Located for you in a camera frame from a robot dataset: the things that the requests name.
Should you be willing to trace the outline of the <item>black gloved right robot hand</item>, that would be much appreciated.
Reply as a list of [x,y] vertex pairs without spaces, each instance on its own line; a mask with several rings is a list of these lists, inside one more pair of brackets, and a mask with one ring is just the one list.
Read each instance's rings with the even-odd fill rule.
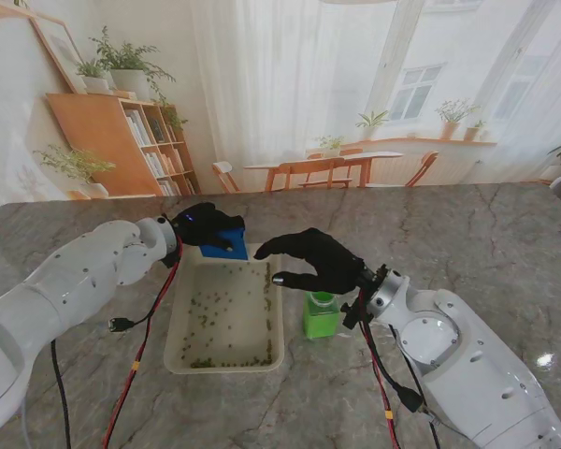
[[363,259],[317,228],[270,239],[258,248],[254,258],[263,260],[272,254],[303,260],[316,271],[316,274],[277,272],[272,282],[285,288],[344,295],[356,287],[368,288],[374,283],[375,275]]

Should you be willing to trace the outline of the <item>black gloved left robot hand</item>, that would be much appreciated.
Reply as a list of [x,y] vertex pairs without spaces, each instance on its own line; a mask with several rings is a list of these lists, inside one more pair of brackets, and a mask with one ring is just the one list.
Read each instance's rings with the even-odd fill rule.
[[184,244],[208,245],[228,252],[233,250],[233,245],[221,232],[245,227],[241,216],[229,216],[211,202],[198,203],[181,211],[171,224]]

